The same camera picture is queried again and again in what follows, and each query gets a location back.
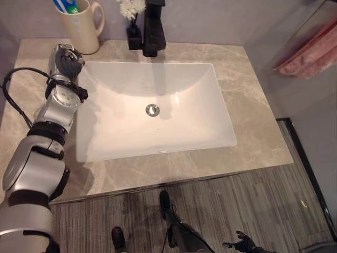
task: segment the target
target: sink basin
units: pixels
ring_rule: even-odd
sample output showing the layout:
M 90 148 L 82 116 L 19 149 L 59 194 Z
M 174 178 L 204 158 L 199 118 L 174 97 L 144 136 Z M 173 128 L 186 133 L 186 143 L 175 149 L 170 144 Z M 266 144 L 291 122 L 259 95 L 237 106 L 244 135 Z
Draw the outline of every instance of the sink basin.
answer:
M 236 145 L 212 64 L 86 62 L 78 82 L 79 162 Z

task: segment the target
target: beige countertop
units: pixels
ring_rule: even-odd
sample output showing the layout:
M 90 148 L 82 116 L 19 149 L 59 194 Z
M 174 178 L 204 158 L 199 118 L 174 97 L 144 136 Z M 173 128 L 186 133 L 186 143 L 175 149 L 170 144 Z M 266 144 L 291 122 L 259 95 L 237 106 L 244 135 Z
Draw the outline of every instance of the beige countertop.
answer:
M 55 44 L 66 39 L 24 39 L 15 67 L 48 71 L 48 58 Z M 158 57 L 129 51 L 126 41 L 106 41 L 87 61 L 212 63 L 226 101 L 237 138 L 234 147 L 184 151 L 121 158 L 102 162 L 75 160 L 75 126 L 65 145 L 70 180 L 60 199 L 153 186 L 181 180 L 238 173 L 292 163 L 267 99 L 242 46 L 168 43 Z M 9 92 L 26 114 L 35 118 L 45 103 L 46 79 L 29 71 L 13 75 Z M 27 134 L 21 116 L 7 103 L 0 128 L 0 176 L 20 140 Z

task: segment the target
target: robotic arm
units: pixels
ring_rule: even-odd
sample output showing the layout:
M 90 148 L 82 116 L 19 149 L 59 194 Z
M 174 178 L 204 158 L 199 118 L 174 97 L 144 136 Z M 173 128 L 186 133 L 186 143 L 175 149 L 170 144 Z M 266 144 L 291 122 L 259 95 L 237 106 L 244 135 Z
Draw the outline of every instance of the robotic arm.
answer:
M 47 102 L 18 145 L 3 177 L 0 252 L 54 253 L 49 202 L 62 194 L 70 171 L 63 145 L 87 91 L 77 85 L 84 60 L 71 45 L 58 44 L 50 58 Z

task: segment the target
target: toothpaste tube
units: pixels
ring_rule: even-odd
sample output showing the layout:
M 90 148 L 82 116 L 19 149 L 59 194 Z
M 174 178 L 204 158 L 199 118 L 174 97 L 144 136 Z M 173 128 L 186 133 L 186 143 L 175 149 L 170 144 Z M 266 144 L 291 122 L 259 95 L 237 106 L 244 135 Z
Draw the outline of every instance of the toothpaste tube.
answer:
M 56 7 L 65 13 L 75 14 L 80 12 L 76 0 L 53 0 Z

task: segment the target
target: white flower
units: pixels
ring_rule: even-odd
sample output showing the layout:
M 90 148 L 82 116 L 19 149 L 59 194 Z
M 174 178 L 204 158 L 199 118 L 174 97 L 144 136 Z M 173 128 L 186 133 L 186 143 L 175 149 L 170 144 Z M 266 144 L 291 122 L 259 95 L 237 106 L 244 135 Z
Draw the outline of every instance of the white flower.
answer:
M 121 14 L 128 20 L 136 19 L 136 14 L 145 10 L 145 0 L 116 0 L 121 2 Z
M 133 5 L 137 13 L 142 13 L 145 10 L 144 0 L 133 0 Z

